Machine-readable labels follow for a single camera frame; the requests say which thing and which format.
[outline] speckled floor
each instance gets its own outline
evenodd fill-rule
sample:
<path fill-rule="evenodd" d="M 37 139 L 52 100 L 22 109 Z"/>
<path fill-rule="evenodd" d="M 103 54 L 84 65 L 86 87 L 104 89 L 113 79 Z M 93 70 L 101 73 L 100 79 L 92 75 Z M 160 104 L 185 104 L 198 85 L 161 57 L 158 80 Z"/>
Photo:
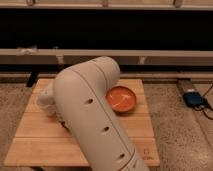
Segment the speckled floor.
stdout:
<path fill-rule="evenodd" d="M 197 84 L 203 93 L 210 85 Z M 213 121 L 187 108 L 176 84 L 146 83 L 145 94 L 156 136 L 160 167 L 151 171 L 212 171 Z M 0 84 L 0 170 L 30 171 L 24 167 L 4 167 L 3 160 L 21 119 L 32 88 L 25 84 Z M 208 94 L 213 105 L 213 90 Z M 83 170 L 46 168 L 47 171 Z"/>

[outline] wooden cutting board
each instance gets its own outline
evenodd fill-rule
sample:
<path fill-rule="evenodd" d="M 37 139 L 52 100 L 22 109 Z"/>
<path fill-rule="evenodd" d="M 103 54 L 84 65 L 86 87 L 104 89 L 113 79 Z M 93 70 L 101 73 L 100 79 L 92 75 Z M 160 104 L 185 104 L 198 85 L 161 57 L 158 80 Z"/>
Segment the wooden cutting board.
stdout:
<path fill-rule="evenodd" d="M 35 104 L 40 90 L 51 81 L 38 80 L 4 161 L 6 166 L 89 166 L 72 135 L 60 125 L 56 117 L 48 117 Z M 130 88 L 137 97 L 136 108 L 129 115 L 118 116 L 121 124 L 145 163 L 159 166 L 142 81 L 121 79 L 118 85 Z"/>

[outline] black wall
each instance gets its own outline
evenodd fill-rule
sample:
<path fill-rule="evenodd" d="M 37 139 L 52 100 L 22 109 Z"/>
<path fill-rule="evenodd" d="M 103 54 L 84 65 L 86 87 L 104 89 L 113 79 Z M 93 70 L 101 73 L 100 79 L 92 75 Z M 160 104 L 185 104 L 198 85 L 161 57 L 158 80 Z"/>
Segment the black wall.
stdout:
<path fill-rule="evenodd" d="M 0 48 L 213 50 L 213 12 L 0 9 Z"/>

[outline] black cable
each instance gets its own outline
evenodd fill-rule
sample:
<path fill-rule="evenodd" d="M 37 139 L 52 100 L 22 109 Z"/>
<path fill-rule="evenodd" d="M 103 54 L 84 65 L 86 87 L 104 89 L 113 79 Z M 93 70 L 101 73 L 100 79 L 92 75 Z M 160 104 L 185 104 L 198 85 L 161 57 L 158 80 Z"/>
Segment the black cable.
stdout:
<path fill-rule="evenodd" d="M 213 84 L 209 87 L 209 89 L 202 95 L 202 97 L 205 97 L 213 88 Z"/>
<path fill-rule="evenodd" d="M 204 116 L 206 117 L 206 118 L 208 118 L 209 120 L 213 120 L 213 117 L 211 117 L 211 116 L 209 116 L 208 114 L 207 114 L 207 112 L 205 111 L 205 108 L 203 108 L 203 114 L 204 114 Z"/>
<path fill-rule="evenodd" d="M 213 116 L 211 117 L 211 116 L 209 116 L 208 114 L 207 114 L 207 112 L 205 111 L 205 109 L 207 109 L 207 108 L 209 108 L 209 109 L 211 109 L 211 111 L 212 111 L 212 108 L 211 108 L 211 106 L 209 105 L 209 103 L 208 103 L 208 100 L 206 99 L 206 98 L 204 98 L 211 90 L 212 90 L 212 88 L 213 88 L 213 84 L 209 87 L 209 89 L 203 94 L 203 100 L 206 102 L 206 105 L 207 106 L 205 106 L 205 107 L 201 107 L 200 109 L 202 110 L 202 112 L 203 112 L 203 114 L 204 114 L 204 116 L 206 117 L 206 118 L 208 118 L 209 120 L 213 120 Z"/>

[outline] wooden board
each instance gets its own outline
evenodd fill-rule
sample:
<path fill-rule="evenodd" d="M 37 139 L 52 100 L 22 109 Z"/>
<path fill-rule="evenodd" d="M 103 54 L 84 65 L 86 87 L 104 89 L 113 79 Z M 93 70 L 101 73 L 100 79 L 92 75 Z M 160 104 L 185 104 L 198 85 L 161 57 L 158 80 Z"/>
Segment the wooden board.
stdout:
<path fill-rule="evenodd" d="M 88 166 L 72 135 L 56 117 L 48 117 L 35 104 L 40 90 L 51 81 L 38 80 L 5 159 L 6 166 Z M 149 166 L 158 166 L 160 162 L 143 84 L 139 79 L 122 79 L 118 85 L 129 87 L 137 96 L 136 108 L 127 115 L 118 116 L 119 120 L 144 161 Z"/>
<path fill-rule="evenodd" d="M 102 4 L 102 0 L 40 0 L 38 4 Z"/>
<path fill-rule="evenodd" d="M 212 0 L 184 0 L 183 5 L 212 6 Z"/>
<path fill-rule="evenodd" d="M 173 0 L 108 0 L 109 5 L 172 5 Z"/>

